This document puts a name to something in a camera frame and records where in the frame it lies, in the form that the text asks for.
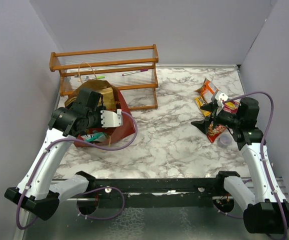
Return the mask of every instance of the gray wall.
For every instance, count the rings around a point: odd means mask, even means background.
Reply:
[[[274,172],[282,176],[289,192],[289,0],[278,0],[241,66],[242,83],[248,93],[271,94],[275,109],[267,137]],[[265,129],[270,104],[258,98],[259,127]]]
[[[65,52],[157,44],[161,64],[241,64],[276,0],[31,0]]]
[[[58,51],[28,0],[0,0],[0,240],[13,236],[16,205],[4,198],[32,164],[59,86]]]

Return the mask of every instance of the yellow snack bag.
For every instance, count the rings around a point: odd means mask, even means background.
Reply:
[[[202,96],[198,96],[198,97],[196,97],[194,100],[195,100],[196,104],[198,104],[198,107],[199,107],[200,111],[202,112],[202,114],[203,114],[205,117],[208,117],[208,116],[211,114],[211,112],[202,110],[202,109],[200,108],[202,105],[207,104],[206,101],[204,100],[204,98],[203,98]]]

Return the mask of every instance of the wooden frame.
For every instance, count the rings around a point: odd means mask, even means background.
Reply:
[[[142,57],[135,57],[134,59],[121,59],[121,60],[110,60],[110,61],[97,61],[92,62],[92,60],[86,60],[83,64],[80,64],[81,62],[78,62],[79,56],[80,59],[88,59],[88,56],[92,59],[92,55],[101,55],[101,54],[110,54],[110,53],[116,53],[116,55],[126,54],[125,52],[133,51],[132,53],[137,56],[137,53],[140,53],[140,51],[143,50],[152,50],[152,57],[143,58]],[[70,59],[70,64],[61,64],[61,60],[59,58],[65,57],[66,59]],[[158,108],[158,101],[157,101],[157,95],[156,95],[156,88],[158,87],[158,78],[156,73],[156,63],[159,61],[157,46],[155,44],[150,46],[136,46],[136,47],[124,47],[124,48],[112,48],[112,49],[101,49],[101,50],[90,50],[90,51],[76,51],[76,52],[63,52],[63,53],[55,53],[52,52],[50,55],[50,62],[49,62],[49,68],[52,72],[59,71],[60,74],[60,95],[61,96],[68,96],[71,95],[75,89],[71,85],[70,82],[66,82],[66,78],[71,78],[75,75],[77,75],[77,72],[72,72],[73,69],[80,69],[83,68],[99,68],[104,67],[105,69],[96,69],[94,72],[96,74],[114,74],[114,73],[120,73],[120,72],[131,72],[131,71],[140,71],[140,70],[151,70],[152,76],[151,76],[151,82],[146,81],[146,83],[141,83],[140,81],[136,81],[134,84],[125,84],[120,85],[117,88],[119,90],[134,90],[134,89],[146,89],[146,88],[152,88],[153,89],[153,99],[154,99],[154,105],[150,106],[137,106],[137,107],[130,107],[130,110],[145,110],[145,109],[156,109]],[[81,71],[80,75],[92,75],[94,73],[93,71]]]

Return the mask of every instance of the marble tabletop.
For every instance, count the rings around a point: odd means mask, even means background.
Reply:
[[[237,69],[157,68],[156,73],[158,109],[132,112],[138,126],[135,141],[120,151],[72,145],[55,173],[56,179],[71,178],[78,171],[96,178],[208,178],[218,171],[250,176],[233,140],[228,148],[220,148],[190,124],[204,118],[194,101],[194,90],[201,87],[205,78],[229,97],[244,93]],[[135,94],[126,96],[126,101],[135,104],[147,98]],[[66,99],[61,97],[59,106]],[[111,147],[122,146],[131,137]]]

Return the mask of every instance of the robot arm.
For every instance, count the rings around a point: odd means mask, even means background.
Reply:
[[[26,190],[21,207],[39,218],[47,220],[54,214],[59,203],[86,191],[90,181],[87,179],[88,177],[79,172],[68,180],[51,185],[52,178],[72,142],[61,141],[56,143],[48,152],[46,149],[57,140],[75,139],[86,129],[121,126],[123,124],[121,110],[117,110],[117,113],[107,111],[106,107],[103,106],[103,101],[101,101],[101,106],[98,106],[102,97],[98,92],[82,88],[69,109],[60,107],[52,113],[48,124],[49,129],[38,155],[17,187],[7,189],[4,194],[7,199],[18,204],[20,195]],[[45,157],[39,163],[41,156],[45,153]],[[28,187],[26,185],[37,165],[38,168],[30,187]]]
[[[261,141],[264,135],[256,127],[259,103],[253,98],[244,97],[240,100],[237,113],[232,114],[223,109],[223,102],[227,99],[228,96],[224,93],[216,92],[212,102],[201,107],[202,110],[211,112],[211,115],[191,124],[204,134],[207,134],[212,122],[213,128],[223,125],[232,129],[233,139],[248,165],[255,194],[245,186],[238,174],[222,176],[223,188],[232,195],[243,210],[243,221],[248,232],[280,234],[284,227],[274,193],[282,204],[288,227],[289,203],[277,184],[265,145],[263,146],[265,159],[261,157]],[[274,192],[271,190],[269,178],[275,186]]]

